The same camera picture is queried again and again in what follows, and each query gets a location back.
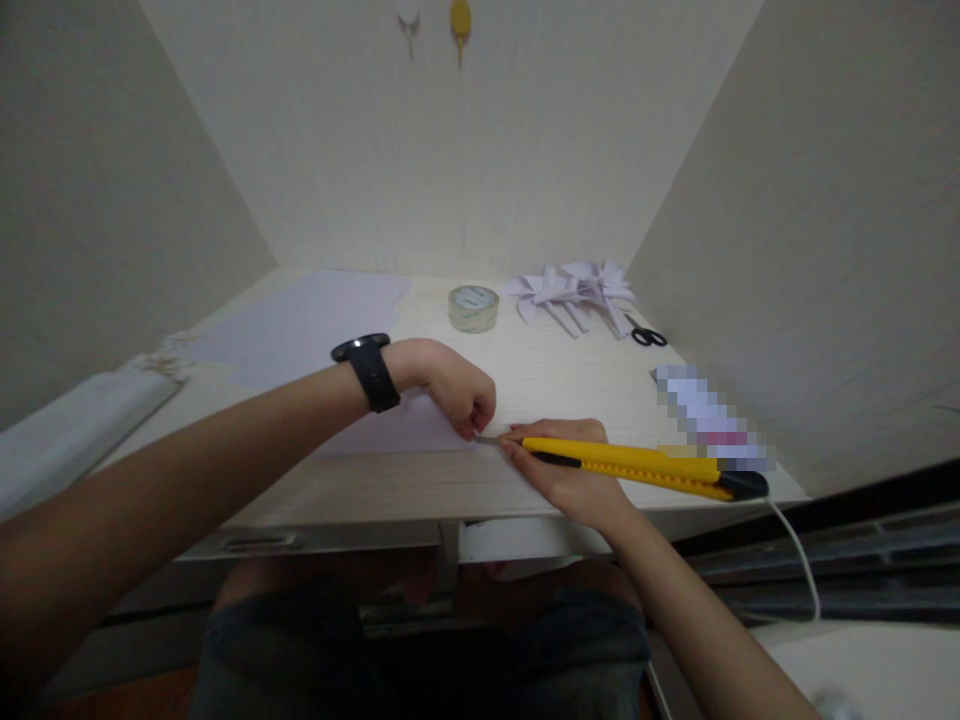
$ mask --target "white wall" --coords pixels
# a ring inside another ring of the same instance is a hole
[[[3,429],[275,263],[134,0],[0,20]]]
[[[282,265],[626,265],[762,0],[140,0]]]
[[[958,35],[949,0],[764,5],[629,274],[814,497],[958,454]]]

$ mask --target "tape roll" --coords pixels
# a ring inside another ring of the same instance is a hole
[[[461,285],[450,291],[450,324],[460,332],[482,333],[497,324],[500,298],[490,288]]]

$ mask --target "yellow ornament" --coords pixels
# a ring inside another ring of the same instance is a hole
[[[450,29],[457,40],[457,67],[463,67],[463,43],[470,36],[470,26],[473,18],[470,16],[470,5],[467,0],[453,0],[450,3]]]

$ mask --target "jeans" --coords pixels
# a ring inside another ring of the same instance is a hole
[[[461,716],[636,720],[649,659],[636,608],[591,590],[558,590],[504,639],[490,676],[464,694]],[[356,608],[329,580],[251,598],[210,619],[193,720],[399,718],[404,711],[367,652]]]

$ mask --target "wrist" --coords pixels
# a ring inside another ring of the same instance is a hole
[[[595,528],[611,547],[623,544],[630,536],[653,531],[650,521],[632,504],[624,504],[616,514],[612,514],[602,526]]]
[[[403,394],[411,388],[427,384],[430,379],[429,355],[432,342],[416,338],[400,340],[383,348],[383,361],[398,393]]]

